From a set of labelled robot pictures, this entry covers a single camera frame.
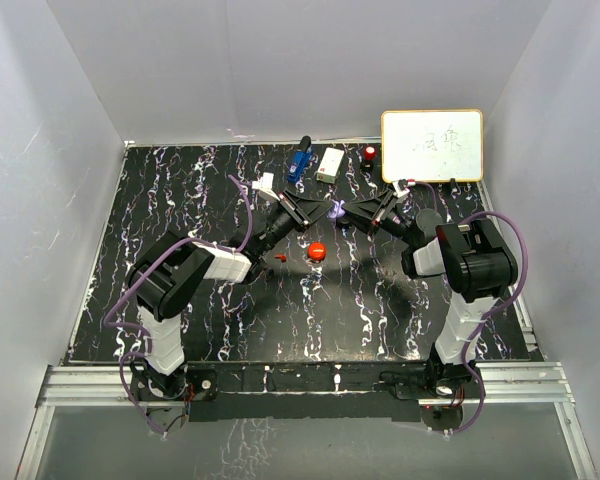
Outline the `purple earbud case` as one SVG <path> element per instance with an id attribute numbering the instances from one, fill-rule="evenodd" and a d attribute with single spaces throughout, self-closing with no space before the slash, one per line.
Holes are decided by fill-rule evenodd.
<path id="1" fill-rule="evenodd" d="M 327 213 L 327 217 L 334 222 L 344 222 L 346 212 L 344 210 L 344 200 L 333 200 L 332 208 Z"/>

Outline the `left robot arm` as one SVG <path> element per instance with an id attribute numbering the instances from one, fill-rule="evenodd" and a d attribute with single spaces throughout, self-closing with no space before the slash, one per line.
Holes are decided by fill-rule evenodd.
<path id="1" fill-rule="evenodd" d="M 140 326 L 148 344 L 140 382 L 166 399 L 186 387 L 181 341 L 183 312 L 205 280 L 248 284 L 265 270 L 265 256 L 291 232 L 303 232 L 332 209 L 329 200 L 298 196 L 289 190 L 261 194 L 271 208 L 265 216 L 247 209 L 247 223 L 226 246 L 187 240 L 167 232 L 136 262 L 128 276 Z"/>

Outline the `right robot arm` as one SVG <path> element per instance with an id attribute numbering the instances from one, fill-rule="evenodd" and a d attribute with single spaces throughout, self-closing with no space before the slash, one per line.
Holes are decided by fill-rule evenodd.
<path id="1" fill-rule="evenodd" d="M 384 230 L 405 242 L 404 274 L 411 279 L 444 276 L 452 291 L 444 326 L 424 366 L 404 378 L 384 372 L 381 381 L 440 397 L 456 393 L 478 374 L 475 357 L 481 330 L 518 279 L 517 261 L 498 229 L 487 218 L 445 223 L 432 208 L 408 219 L 391 190 L 371 199 L 340 201 L 334 210 L 336 220 L 369 235 Z"/>

